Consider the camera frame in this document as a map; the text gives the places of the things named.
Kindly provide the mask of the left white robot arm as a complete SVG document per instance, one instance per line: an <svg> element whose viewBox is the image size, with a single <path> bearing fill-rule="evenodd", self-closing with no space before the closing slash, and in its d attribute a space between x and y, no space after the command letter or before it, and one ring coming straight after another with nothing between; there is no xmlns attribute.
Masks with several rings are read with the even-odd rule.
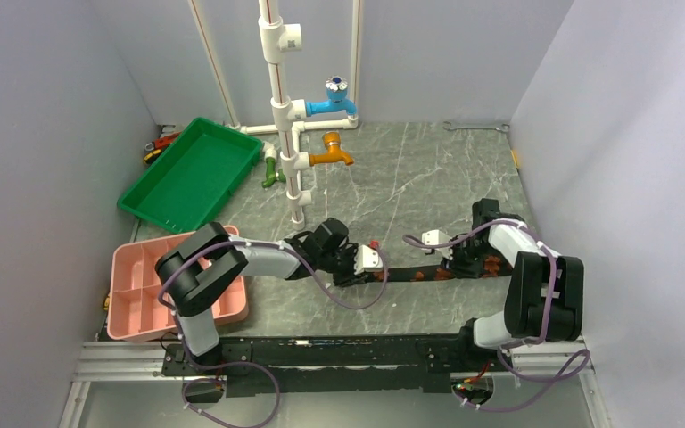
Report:
<svg viewBox="0 0 685 428"><path fill-rule="evenodd" d="M213 305L240 276L270 276L294 281L326 272L335 280L360 279L384 271L380 253L352 243L349 230L328 218L315 230L279 241L250 240L210 222L155 262L161 280L159 299L169 308L184 337L186 363L200 375L221 361Z"/></svg>

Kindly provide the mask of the dark floral necktie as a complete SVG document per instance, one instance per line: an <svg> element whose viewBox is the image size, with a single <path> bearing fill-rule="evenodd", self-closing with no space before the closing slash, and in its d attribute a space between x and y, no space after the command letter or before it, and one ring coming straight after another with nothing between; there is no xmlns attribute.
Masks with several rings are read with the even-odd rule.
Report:
<svg viewBox="0 0 685 428"><path fill-rule="evenodd" d="M426 265L418 267L391 267L388 270L388 281L393 283L406 282L437 282L451 279L470 279L456 278L446 268L444 259L438 265ZM490 277L510 276L513 270L511 264L501 256L491 255L486 261L485 266L493 273Z"/></svg>

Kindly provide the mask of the pink compartment organizer box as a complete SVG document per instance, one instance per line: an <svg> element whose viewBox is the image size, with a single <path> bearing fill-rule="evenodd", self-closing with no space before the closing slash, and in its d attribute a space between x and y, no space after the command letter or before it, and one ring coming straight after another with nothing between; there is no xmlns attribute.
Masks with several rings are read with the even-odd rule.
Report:
<svg viewBox="0 0 685 428"><path fill-rule="evenodd" d="M187 333L204 333L208 318L214 325L235 323L248 315L244 278L237 277L204 312L195 317L173 316L158 301L162 280L155 272L156 262L192 234L169 235L120 246L113 254L107 333L113 340L148 342L176 331L183 321Z"/></svg>

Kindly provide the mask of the green plastic tray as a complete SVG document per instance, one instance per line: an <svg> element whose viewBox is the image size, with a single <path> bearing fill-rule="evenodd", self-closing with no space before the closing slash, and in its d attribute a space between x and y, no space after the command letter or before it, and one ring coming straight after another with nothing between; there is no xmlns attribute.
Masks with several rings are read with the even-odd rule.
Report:
<svg viewBox="0 0 685 428"><path fill-rule="evenodd" d="M196 118L118 199L121 210L173 234L212 221L260 162L263 142Z"/></svg>

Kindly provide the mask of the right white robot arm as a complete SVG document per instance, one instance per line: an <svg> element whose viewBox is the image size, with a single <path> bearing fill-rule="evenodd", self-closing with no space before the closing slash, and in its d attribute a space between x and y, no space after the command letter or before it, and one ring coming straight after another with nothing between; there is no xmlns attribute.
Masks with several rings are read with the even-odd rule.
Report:
<svg viewBox="0 0 685 428"><path fill-rule="evenodd" d="M455 348L458 363L476 370L492 349L576 340L583 319L583 262L563 256L532 236L524 219L483 198L472 205L472 228L450 247L443 264L455 278L507 276L503 309L467 322L470 337Z"/></svg>

